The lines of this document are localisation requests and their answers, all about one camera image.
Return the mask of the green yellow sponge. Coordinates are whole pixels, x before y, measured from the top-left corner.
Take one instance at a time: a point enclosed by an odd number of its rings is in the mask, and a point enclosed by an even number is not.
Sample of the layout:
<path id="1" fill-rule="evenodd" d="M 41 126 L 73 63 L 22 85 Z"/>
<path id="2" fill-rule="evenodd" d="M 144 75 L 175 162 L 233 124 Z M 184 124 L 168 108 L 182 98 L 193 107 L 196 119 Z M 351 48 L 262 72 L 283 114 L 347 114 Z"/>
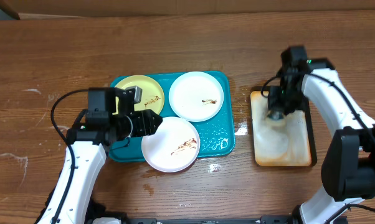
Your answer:
<path id="1" fill-rule="evenodd" d="M 265 116 L 265 122 L 270 126 L 284 126 L 286 125 L 286 120 L 282 112 L 269 110 Z"/>

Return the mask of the yellow plate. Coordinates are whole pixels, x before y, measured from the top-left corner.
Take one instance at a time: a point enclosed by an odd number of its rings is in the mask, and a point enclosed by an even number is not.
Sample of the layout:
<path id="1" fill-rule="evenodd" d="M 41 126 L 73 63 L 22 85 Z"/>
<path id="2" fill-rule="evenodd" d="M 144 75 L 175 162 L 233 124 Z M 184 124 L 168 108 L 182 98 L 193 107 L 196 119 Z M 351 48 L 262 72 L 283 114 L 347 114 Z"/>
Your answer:
<path id="1" fill-rule="evenodd" d="M 133 75 L 115 84 L 116 88 L 124 90 L 131 86 L 137 86 L 142 89 L 141 101 L 135 104 L 135 111 L 151 109 L 156 114 L 160 114 L 164 106 L 165 97 L 162 87 L 156 80 L 144 75 Z"/>

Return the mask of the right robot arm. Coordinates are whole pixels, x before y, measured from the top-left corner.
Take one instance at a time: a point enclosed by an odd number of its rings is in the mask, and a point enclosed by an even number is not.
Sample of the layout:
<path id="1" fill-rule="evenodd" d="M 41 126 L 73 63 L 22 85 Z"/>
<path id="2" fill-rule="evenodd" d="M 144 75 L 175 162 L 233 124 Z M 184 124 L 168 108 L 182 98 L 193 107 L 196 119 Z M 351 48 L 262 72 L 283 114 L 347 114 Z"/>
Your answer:
<path id="1" fill-rule="evenodd" d="M 288 216 L 262 216 L 262 223 L 347 223 L 344 212 L 375 197 L 375 120 L 355 102 L 327 58 L 308 58 L 305 47 L 281 53 L 282 66 L 269 87 L 267 118 L 280 121 L 311 101 L 326 122 L 331 144 L 321 167 L 322 186 Z"/>

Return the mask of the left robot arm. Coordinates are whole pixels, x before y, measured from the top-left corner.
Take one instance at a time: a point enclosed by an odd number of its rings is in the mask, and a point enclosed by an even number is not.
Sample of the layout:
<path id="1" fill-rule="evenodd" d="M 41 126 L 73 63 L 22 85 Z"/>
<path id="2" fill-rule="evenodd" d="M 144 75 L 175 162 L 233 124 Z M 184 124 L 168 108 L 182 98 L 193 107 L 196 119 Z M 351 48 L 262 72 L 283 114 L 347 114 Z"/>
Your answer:
<path id="1" fill-rule="evenodd" d="M 65 160 L 57 185 L 38 223 L 127 223 L 123 213 L 106 212 L 92 200 L 97 177 L 113 143 L 153 135 L 163 119 L 151 109 L 137 111 L 143 91 L 138 86 L 86 89 L 88 103 L 64 134 Z"/>

